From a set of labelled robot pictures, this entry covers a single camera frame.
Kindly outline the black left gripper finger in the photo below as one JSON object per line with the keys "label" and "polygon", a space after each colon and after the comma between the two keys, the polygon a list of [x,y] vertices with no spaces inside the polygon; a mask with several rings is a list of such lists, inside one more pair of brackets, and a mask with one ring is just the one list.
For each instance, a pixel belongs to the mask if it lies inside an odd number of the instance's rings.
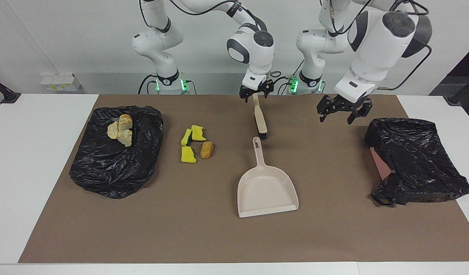
{"label": "black left gripper finger", "polygon": [[352,124],[355,119],[359,117],[366,117],[372,107],[373,103],[371,99],[362,99],[356,103],[351,103],[349,107],[350,115],[347,118],[347,123]]}
{"label": "black left gripper finger", "polygon": [[317,104],[317,112],[320,116],[320,122],[323,123],[327,115],[334,113],[334,109],[334,99],[328,95],[324,95],[321,101]]}

